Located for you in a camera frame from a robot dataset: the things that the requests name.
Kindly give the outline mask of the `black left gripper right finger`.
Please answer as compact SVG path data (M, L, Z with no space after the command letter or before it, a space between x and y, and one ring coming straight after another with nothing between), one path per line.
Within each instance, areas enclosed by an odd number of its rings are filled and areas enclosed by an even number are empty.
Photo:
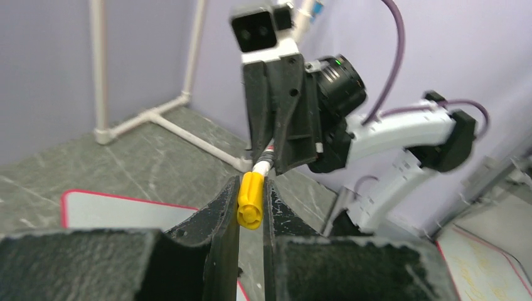
M379 236L327 238L264 183L266 300L458 300L437 247Z

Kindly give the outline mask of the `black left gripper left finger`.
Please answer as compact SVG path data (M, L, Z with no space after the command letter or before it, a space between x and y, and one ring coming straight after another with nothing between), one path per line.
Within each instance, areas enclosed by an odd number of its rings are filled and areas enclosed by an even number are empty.
M240 178L168 231L26 230L1 240L2 300L235 300Z

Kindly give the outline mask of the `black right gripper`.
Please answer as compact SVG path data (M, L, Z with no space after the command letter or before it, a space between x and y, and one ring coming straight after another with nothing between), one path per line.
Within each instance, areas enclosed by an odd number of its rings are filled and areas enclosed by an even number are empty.
M304 164L316 174L346 167L354 139L346 117L364 103L366 87L345 56L325 56L319 61L324 63L315 76L322 134L319 154L316 85L303 55L281 56L268 67L263 61L243 65L251 155L260 156L273 138L278 175Z

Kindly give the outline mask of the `yellow whiteboard marker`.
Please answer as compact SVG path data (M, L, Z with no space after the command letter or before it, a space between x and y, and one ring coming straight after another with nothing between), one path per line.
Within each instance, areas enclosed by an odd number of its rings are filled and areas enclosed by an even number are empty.
M252 172L258 173L262 176L267 176L270 170L274 167L275 148L274 140L272 139L267 147L263 150L257 162L252 167Z

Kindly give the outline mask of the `yellow marker cap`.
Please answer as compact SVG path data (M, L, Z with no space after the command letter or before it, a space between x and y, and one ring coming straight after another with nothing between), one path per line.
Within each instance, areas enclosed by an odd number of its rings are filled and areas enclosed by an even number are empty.
M246 172L239 188L237 221L249 230L258 229L263 220L264 179L258 172Z

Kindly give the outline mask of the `red-framed whiteboard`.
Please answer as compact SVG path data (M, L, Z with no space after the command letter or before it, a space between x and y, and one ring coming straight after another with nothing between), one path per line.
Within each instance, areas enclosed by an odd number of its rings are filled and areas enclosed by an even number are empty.
M238 280L237 191L201 209L72 190L61 198L66 228L154 228L141 300L248 300Z
M436 245L461 300L531 300L531 280L513 255L471 232L453 226Z

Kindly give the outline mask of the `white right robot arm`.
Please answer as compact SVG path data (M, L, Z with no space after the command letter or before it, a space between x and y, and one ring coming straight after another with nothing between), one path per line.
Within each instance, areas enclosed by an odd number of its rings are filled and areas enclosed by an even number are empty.
M342 55L306 62L299 53L247 54L242 72L253 167L243 177L237 220L251 230L262 222L269 171L283 174L306 165L316 174L329 173L401 149L370 191L336 202L324 227L326 236L371 236L413 190L462 165L479 137L476 120L462 110L449 111L450 102L433 91L417 105L378 113L369 122L352 116L366 89Z

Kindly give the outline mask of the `white PVC pipe frame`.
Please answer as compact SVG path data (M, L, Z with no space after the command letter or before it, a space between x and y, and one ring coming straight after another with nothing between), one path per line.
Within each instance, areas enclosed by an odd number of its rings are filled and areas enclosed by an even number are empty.
M94 136L107 145L185 105L248 135L228 17L242 1L90 1Z

